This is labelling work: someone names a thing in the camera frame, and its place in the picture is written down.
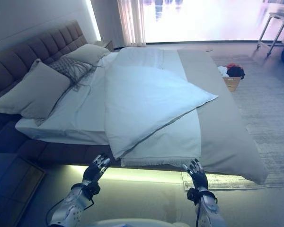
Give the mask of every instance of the robotic arm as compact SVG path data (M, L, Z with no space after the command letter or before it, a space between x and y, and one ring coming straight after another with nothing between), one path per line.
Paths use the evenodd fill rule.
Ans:
M183 168L193 179L195 188L190 188L187 192L187 198L198 205L196 208L197 220L196 227L226 227L225 221L219 213L217 198L208 191L208 181L198 159L191 161L191 165Z
M71 187L71 192L54 212L49 227L76 227L83 211L94 204L92 198L100 191L98 180L108 168L109 162L110 159L102 155L93 160L85 170L82 182ZM183 168L190 174L195 186L189 189L187 198L197 206L196 227L226 227L216 204L217 199L208 191L207 177L201 164L197 159L191 163L189 167L183 165Z
M92 198L100 191L98 180L109 162L109 158L101 155L93 160L85 170L82 182L71 187L71 192L54 212L49 227L75 227L80 222L83 211L94 204Z

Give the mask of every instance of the table leg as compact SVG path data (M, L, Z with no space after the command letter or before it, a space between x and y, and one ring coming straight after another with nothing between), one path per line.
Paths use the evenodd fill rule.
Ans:
M273 43L271 44L271 46L270 46L270 48L269 48L269 51L268 51L268 53L267 53L267 56L269 56L269 55L271 54L271 51L272 51L272 49L273 49L273 47L274 47L276 41L278 40L278 38L279 38L279 36L280 36L280 34L281 34L283 28L284 28L284 21L283 21L282 26L280 27L280 29L279 29L279 31L278 31L278 34L277 34L276 37L275 37L275 40L273 41Z
M268 27L268 24L269 24L271 18L272 18L272 16L269 16L269 18L268 18L268 20L267 20L267 22L266 22L266 25L265 25L265 27L264 27L264 29L263 29L263 32L262 32L262 34L261 34L261 36L260 36L260 38L259 38L258 43L257 43L257 49L259 49L259 47L260 47L260 42L261 42L261 40L262 40L262 38L263 38L263 36L264 36L264 33L265 33L265 31L266 31L266 29L267 29L267 27Z

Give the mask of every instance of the black cable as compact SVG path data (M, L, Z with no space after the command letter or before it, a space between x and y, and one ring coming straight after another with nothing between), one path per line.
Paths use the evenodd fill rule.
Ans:
M46 216L45 216L45 223L46 223L46 226L48 227L48 222L47 222L47 217L48 217L48 214L54 209L54 207L56 207L60 202L62 202L64 199L61 199L59 202L57 202L55 205L53 205L46 213Z
M198 212L197 212L197 220L195 221L195 227L198 227L199 225L200 209L201 209L201 199L199 201L199 207L198 207Z
M92 204L91 204L90 206L86 207L84 210L86 210L86 209L90 208L92 205L94 205L94 204L95 204L95 203L94 203L94 201L93 201L93 199L90 199L90 200L91 200Z

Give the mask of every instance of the gray rug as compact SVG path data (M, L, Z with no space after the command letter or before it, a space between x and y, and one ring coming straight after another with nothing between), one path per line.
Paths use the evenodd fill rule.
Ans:
M269 175L264 185L237 176L209 175L210 188L284 187L284 83L246 55L212 58L217 66L233 62L245 71L245 78L232 94Z

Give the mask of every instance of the blanket fringe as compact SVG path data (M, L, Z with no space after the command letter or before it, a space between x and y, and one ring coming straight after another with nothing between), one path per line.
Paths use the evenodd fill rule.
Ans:
M182 164L189 165L191 160L200 157L173 157L173 158L122 158L121 166L157 166L169 164L182 167Z

